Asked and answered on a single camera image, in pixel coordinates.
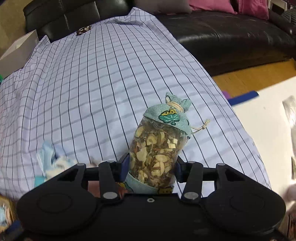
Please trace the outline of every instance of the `black leather sofa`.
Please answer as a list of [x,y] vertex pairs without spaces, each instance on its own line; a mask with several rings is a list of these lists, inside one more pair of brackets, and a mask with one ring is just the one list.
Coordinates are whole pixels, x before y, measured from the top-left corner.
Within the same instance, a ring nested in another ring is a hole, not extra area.
[[[132,0],[33,0],[23,11],[27,32],[55,41],[132,7]],[[296,56],[294,26],[274,12],[269,21],[208,11],[157,18],[211,76]]]

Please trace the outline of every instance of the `white box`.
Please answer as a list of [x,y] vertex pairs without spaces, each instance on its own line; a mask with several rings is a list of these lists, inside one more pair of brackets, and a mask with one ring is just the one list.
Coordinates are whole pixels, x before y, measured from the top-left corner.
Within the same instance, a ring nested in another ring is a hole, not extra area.
[[0,75],[2,78],[6,78],[24,67],[38,43],[39,39],[36,30],[14,41],[0,58]]
[[278,7],[284,9],[285,11],[288,10],[288,4],[285,1],[282,1],[282,0],[269,0],[268,8],[272,9],[273,4],[275,4]]

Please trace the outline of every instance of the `pink pillow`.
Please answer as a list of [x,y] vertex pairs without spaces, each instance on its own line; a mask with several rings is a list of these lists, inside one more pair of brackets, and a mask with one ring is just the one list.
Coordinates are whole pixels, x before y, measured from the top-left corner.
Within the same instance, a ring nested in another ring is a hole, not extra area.
[[269,19],[267,0],[237,0],[239,13],[264,20]]
[[189,5],[193,11],[206,10],[237,14],[233,10],[230,0],[189,0]]

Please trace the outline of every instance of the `blue cloth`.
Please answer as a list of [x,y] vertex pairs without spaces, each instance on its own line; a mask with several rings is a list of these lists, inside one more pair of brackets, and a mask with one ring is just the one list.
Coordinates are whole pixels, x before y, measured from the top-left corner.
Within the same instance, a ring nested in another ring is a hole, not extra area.
[[66,156],[57,159],[53,144],[48,142],[42,144],[42,149],[36,157],[42,170],[42,176],[35,176],[34,187],[38,187],[48,179],[77,164],[76,160],[68,159]]
[[0,207],[0,225],[6,226],[6,217],[5,217],[5,209],[3,207]]

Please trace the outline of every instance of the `checkered bed sheet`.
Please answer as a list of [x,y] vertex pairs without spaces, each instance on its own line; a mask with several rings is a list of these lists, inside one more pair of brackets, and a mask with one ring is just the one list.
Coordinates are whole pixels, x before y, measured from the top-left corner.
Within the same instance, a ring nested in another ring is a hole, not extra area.
[[[164,103],[167,91],[192,100],[192,126],[211,120],[180,153],[184,161],[223,162],[270,187],[252,139],[212,78],[156,17],[133,8],[80,36],[53,43],[45,36],[2,82],[0,193],[18,199],[34,187],[44,141],[78,162],[119,160],[145,110]],[[203,196],[213,190],[204,182]]]

